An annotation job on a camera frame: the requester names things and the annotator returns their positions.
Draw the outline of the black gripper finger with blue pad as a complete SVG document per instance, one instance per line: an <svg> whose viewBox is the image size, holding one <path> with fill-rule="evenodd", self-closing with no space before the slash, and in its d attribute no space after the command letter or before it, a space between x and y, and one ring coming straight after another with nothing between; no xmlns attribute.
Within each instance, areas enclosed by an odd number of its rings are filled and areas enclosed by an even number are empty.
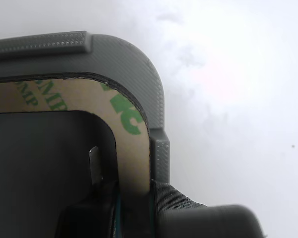
<svg viewBox="0 0 298 238"><path fill-rule="evenodd" d="M241 205L208 207L168 183L150 182L156 238L262 238L254 213Z"/></svg>

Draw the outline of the gripper finger with metal blade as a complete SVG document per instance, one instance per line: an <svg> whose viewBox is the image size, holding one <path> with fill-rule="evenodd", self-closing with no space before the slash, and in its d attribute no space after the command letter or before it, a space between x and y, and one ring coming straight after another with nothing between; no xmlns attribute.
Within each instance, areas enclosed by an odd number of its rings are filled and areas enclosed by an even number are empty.
<svg viewBox="0 0 298 238"><path fill-rule="evenodd" d="M82 201L65 208L58 220L58 238L114 238L115 212L120 203L118 183L102 176L98 147L89 152L91 193Z"/></svg>

